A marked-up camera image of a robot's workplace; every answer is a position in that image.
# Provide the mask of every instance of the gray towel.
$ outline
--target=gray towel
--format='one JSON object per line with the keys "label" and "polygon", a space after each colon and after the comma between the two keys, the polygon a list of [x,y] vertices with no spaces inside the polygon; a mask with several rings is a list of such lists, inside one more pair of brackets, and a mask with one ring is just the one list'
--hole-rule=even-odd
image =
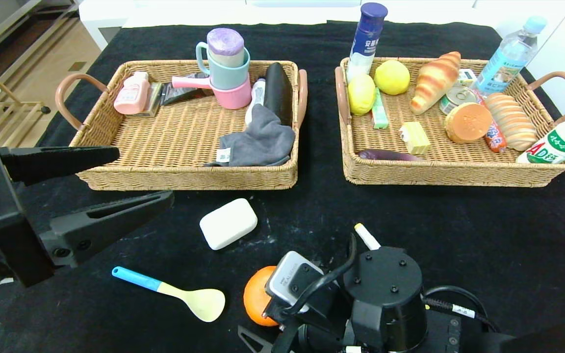
{"label": "gray towel", "polygon": [[252,108],[252,122],[245,131],[219,138],[219,148],[230,149],[230,161],[206,163],[206,167],[249,167],[283,165],[296,137],[289,126],[261,104]]}

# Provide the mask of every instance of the green snack bar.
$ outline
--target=green snack bar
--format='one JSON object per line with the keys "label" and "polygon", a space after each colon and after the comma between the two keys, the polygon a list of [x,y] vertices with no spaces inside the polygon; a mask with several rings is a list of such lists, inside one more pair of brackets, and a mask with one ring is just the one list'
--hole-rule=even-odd
{"label": "green snack bar", "polygon": [[372,106],[372,121],[374,122],[375,129],[386,129],[389,125],[387,112],[383,107],[383,99],[381,99],[381,91],[378,88],[376,89],[376,99]]}

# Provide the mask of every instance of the yellow spoon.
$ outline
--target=yellow spoon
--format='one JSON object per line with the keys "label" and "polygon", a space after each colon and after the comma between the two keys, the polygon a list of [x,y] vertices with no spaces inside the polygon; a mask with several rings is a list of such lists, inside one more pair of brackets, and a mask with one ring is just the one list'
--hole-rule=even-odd
{"label": "yellow spoon", "polygon": [[219,315],[222,314],[224,306],[226,305],[226,297],[224,297],[224,293],[220,290],[180,290],[158,279],[147,277],[146,275],[128,270],[121,266],[112,269],[112,275],[124,281],[148,288],[148,290],[157,291],[182,300],[186,303],[186,306],[189,307],[191,312],[204,322],[215,321]]}

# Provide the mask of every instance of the lemon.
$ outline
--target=lemon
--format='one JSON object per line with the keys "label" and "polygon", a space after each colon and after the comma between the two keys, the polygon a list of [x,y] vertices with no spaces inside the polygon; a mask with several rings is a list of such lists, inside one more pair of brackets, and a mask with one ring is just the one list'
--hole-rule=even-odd
{"label": "lemon", "polygon": [[397,60],[388,60],[376,68],[374,82],[386,94],[401,94],[407,91],[409,70]]}
{"label": "lemon", "polygon": [[363,115],[372,109],[376,87],[370,75],[362,74],[355,76],[348,83],[348,102],[350,112],[355,115]]}

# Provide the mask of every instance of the purple eggplant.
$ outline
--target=purple eggplant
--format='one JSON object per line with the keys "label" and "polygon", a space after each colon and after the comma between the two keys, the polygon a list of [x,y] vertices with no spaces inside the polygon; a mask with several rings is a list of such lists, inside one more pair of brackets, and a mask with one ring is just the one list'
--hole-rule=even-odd
{"label": "purple eggplant", "polygon": [[362,150],[359,157],[363,159],[377,159],[381,161],[423,161],[412,154],[400,153],[388,150]]}

